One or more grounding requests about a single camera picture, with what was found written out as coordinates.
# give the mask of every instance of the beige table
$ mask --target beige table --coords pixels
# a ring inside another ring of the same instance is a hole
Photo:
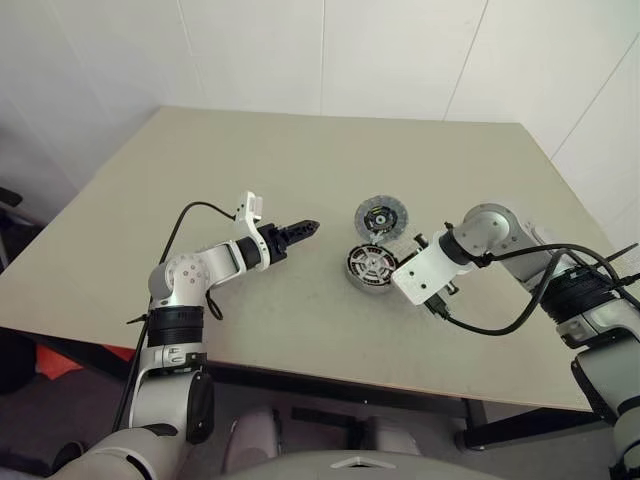
[[[209,358],[351,382],[538,406],[586,409],[574,353],[537,311],[515,334],[487,338],[416,308],[399,292],[371,297],[343,274],[361,243],[353,215],[375,194],[407,206],[430,238],[483,200],[526,211],[559,240],[611,246],[532,138],[517,124],[305,117],[163,108],[0,277],[0,325],[134,346],[147,276],[181,208],[233,209],[264,197],[264,220],[321,223],[264,273],[215,292]],[[235,238],[206,209],[185,221],[174,251]],[[456,317],[510,323],[528,295],[499,265],[460,278]]]

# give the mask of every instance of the metal disc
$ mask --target metal disc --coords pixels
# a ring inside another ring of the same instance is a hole
[[[383,293],[391,288],[391,274],[398,267],[393,254],[378,245],[360,245],[347,255],[347,277],[367,293]]]
[[[354,222],[362,238],[379,244],[402,235],[409,223],[409,214],[400,200],[378,195],[360,204]]]

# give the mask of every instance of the wall tile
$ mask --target wall tile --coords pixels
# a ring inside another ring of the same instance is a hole
[[[638,42],[555,156],[554,163],[611,241],[629,242],[637,232],[638,202]]]
[[[46,2],[0,2],[0,78],[48,154],[82,187],[117,146],[109,117]]]
[[[442,119],[484,0],[327,0],[322,111]]]
[[[117,123],[139,123],[161,104],[206,105],[175,0],[52,4]]]
[[[552,155],[638,30],[636,0],[490,0],[448,120],[521,122]]]
[[[182,0],[212,108],[319,113],[322,0]]]
[[[23,196],[27,213],[50,221],[78,193],[24,117],[0,90],[0,186]]]

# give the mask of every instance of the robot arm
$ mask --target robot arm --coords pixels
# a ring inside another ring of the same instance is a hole
[[[553,252],[510,256],[544,245],[530,223],[522,224],[509,209],[483,204],[467,213],[459,226],[447,225],[431,244],[405,261],[393,284],[419,305],[460,274],[500,260],[534,295]],[[574,377],[594,412],[614,425],[619,478],[640,477],[640,311],[637,300],[614,279],[586,266],[579,257],[561,260],[540,305],[556,322],[556,331],[570,348],[587,347],[571,364]],[[448,313],[440,312],[446,319]]]
[[[239,240],[176,255],[149,277],[147,345],[140,352],[129,428],[112,433],[55,478],[175,478],[189,445],[213,430],[213,380],[204,368],[204,305],[211,288],[248,270],[266,270],[287,247],[312,236],[318,222],[261,227],[262,198],[245,192],[236,210]]]

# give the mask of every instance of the cable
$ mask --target cable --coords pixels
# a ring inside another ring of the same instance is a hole
[[[634,248],[636,248],[638,246],[638,243],[632,243],[631,245],[629,245],[628,247],[623,248],[620,251],[617,251],[616,253],[614,253],[613,255],[609,255],[607,257],[607,260],[609,260],[610,262],[613,262],[615,259],[620,258],[621,256],[623,256],[625,253],[630,252],[631,250],[633,250]]]
[[[590,248],[583,247],[582,245],[576,245],[574,243],[549,243],[547,245],[538,245],[535,247],[516,250],[514,252],[503,253],[502,255],[493,255],[492,253],[487,253],[483,255],[482,258],[489,262],[492,262],[495,260],[502,261],[502,260],[508,260],[509,258],[513,258],[513,257],[519,257],[521,255],[527,255],[528,253],[545,252],[548,250],[559,250],[559,249],[573,250],[575,252],[581,252],[586,255],[589,255],[594,260],[597,260],[600,265],[602,265],[602,267],[607,271],[607,273],[609,274],[609,276],[611,277],[614,283],[620,280],[618,273],[605,257],[591,250]]]
[[[211,298],[211,289],[207,290],[207,293],[204,294],[204,298],[207,300],[207,306],[209,307],[211,315],[213,315],[216,320],[222,320],[224,318],[222,310],[220,310],[218,304],[213,301],[213,298]]]
[[[444,315],[444,319],[447,320],[448,322],[453,323],[457,327],[464,328],[465,330],[469,330],[470,332],[478,333],[480,335],[489,335],[492,337],[499,337],[502,335],[508,335],[509,333],[515,332],[518,328],[520,328],[524,324],[524,322],[527,321],[527,319],[531,316],[531,314],[536,309],[536,307],[540,304],[540,301],[542,300],[542,296],[544,295],[544,292],[547,290],[547,287],[551,282],[551,276],[553,275],[553,272],[558,266],[560,259],[562,258],[562,256],[568,255],[568,254],[569,254],[569,250],[566,248],[562,248],[551,256],[551,260],[549,260],[549,263],[547,264],[547,268],[545,269],[544,274],[540,279],[540,283],[536,287],[536,291],[531,297],[531,300],[529,301],[527,306],[524,308],[522,313],[518,316],[518,318],[516,318],[516,320],[511,325],[508,325],[504,328],[500,328],[497,330],[488,330],[488,329],[474,327],[473,325],[463,323],[460,320],[456,320],[448,313]]]
[[[158,265],[160,265],[161,263],[164,263],[164,261],[167,259],[167,256],[169,255],[169,251],[171,250],[171,246],[173,245],[173,241],[176,238],[176,235],[178,234],[178,230],[180,229],[180,225],[182,225],[182,221],[184,220],[184,217],[187,215],[187,212],[189,212],[189,210],[191,210],[193,207],[196,206],[204,206],[204,207],[209,207],[213,210],[215,210],[216,212],[220,213],[221,215],[224,215],[225,217],[227,217],[229,220],[235,220],[236,217],[234,215],[231,215],[227,212],[225,212],[224,210],[222,210],[221,208],[215,206],[212,203],[208,203],[208,202],[191,202],[189,203],[186,207],[184,207],[182,209],[182,212],[180,212],[180,215],[178,215],[178,219],[176,220],[176,223],[173,226],[173,229],[171,230],[171,234],[169,235],[169,238],[167,240],[167,244],[164,247],[164,250],[162,251],[162,255],[160,255],[160,261],[158,262]],[[218,320],[222,320],[222,312],[220,311],[220,308],[218,307],[218,305],[211,299],[210,295],[209,295],[209,291],[207,291],[207,305],[209,306],[209,309],[211,310],[211,314],[216,317]],[[137,321],[143,321],[144,324],[142,325],[142,329],[140,330],[140,335],[138,336],[138,343],[136,345],[136,350],[133,354],[133,357],[131,358],[131,366],[129,368],[129,375],[127,376],[127,382],[125,383],[124,389],[122,390],[122,395],[120,396],[120,401],[118,403],[118,408],[116,410],[116,415],[115,418],[113,420],[113,425],[111,427],[111,432],[117,432],[120,429],[120,424],[122,423],[122,416],[124,415],[124,409],[126,407],[127,404],[127,400],[129,399],[129,392],[131,391],[131,388],[133,387],[133,384],[135,382],[135,373],[138,370],[138,364],[140,362],[140,352],[142,351],[142,346],[144,344],[144,337],[147,334],[147,328],[148,328],[148,316],[145,315],[141,315],[140,317],[138,317],[135,320],[132,320],[130,322],[127,323],[134,323]]]

